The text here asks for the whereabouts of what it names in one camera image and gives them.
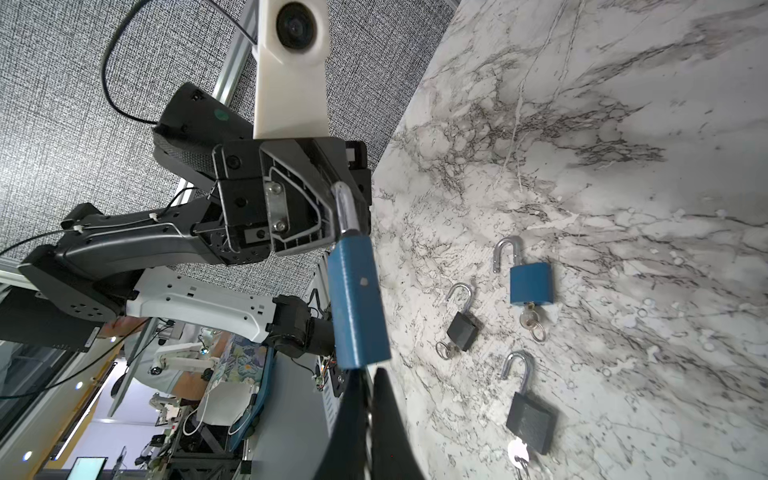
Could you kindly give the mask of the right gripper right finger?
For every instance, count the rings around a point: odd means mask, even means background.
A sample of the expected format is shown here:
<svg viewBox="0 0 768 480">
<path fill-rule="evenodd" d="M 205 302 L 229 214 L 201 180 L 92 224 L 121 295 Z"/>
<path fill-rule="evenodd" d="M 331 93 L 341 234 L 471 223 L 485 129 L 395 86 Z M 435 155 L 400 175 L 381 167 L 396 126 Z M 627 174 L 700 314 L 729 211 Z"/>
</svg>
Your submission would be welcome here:
<svg viewBox="0 0 768 480">
<path fill-rule="evenodd" d="M 424 479 L 383 368 L 374 375 L 371 414 L 371 478 Z"/>
</svg>

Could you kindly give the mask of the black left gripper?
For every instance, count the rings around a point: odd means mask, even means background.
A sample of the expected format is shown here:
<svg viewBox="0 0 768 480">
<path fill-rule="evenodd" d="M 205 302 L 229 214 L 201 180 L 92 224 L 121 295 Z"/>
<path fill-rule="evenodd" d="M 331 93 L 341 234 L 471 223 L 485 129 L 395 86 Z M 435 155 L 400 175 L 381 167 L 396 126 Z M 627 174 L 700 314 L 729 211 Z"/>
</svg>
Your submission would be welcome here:
<svg viewBox="0 0 768 480">
<path fill-rule="evenodd" d="M 226 264 L 303 254 L 339 235 L 333 185 L 352 179 L 336 137 L 234 140 L 213 150 Z"/>
</svg>

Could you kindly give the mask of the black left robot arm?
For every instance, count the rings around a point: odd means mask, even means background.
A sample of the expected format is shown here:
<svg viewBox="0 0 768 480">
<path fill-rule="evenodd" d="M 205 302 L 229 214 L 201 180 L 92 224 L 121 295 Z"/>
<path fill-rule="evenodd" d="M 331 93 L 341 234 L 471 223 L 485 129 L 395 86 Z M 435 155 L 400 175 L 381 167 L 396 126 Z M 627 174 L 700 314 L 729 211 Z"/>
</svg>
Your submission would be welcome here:
<svg viewBox="0 0 768 480">
<path fill-rule="evenodd" d="M 321 249 L 339 236 L 332 188 L 347 184 L 370 227 L 371 172 L 361 141 L 256 139 L 251 124 L 192 83 L 153 128 L 156 161 L 192 175 L 202 196 L 182 205 L 107 215 L 89 203 L 19 272 L 63 313 L 94 324 L 123 315 L 224 330 L 298 358 L 334 352 L 329 314 L 296 296 L 260 297 L 186 278 L 180 264 L 247 265 Z"/>
</svg>

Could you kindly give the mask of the blue padlock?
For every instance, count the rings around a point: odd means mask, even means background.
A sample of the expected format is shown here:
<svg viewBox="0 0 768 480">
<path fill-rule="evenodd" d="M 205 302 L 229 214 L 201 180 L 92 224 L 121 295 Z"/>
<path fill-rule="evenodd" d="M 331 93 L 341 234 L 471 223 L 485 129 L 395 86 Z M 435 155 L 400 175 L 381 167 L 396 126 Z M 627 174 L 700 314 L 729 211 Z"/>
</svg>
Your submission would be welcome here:
<svg viewBox="0 0 768 480">
<path fill-rule="evenodd" d="M 354 195 L 333 185 L 340 229 L 328 258 L 329 295 L 336 357 L 344 370 L 391 358 L 389 337 L 370 237 L 362 231 Z"/>
<path fill-rule="evenodd" d="M 522 308 L 519 316 L 521 327 L 527 330 L 536 343 L 544 343 L 547 333 L 542 325 L 538 308 L 555 301 L 553 273 L 547 262 L 526 264 L 523 261 L 523 240 L 520 236 L 506 236 L 498 240 L 492 253 L 492 272 L 501 272 L 502 251 L 512 249 L 512 266 L 509 269 L 510 304 Z"/>
</svg>

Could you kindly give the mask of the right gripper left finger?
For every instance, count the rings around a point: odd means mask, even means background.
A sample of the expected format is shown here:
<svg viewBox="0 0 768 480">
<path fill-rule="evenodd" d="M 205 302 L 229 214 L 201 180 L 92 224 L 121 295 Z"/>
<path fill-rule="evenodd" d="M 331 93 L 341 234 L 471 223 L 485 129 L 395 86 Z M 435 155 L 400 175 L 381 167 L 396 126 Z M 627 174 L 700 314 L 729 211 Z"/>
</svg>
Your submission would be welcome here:
<svg viewBox="0 0 768 480">
<path fill-rule="evenodd" d="M 369 388 L 364 370 L 351 370 L 326 452 L 314 479 L 364 479 Z"/>
</svg>

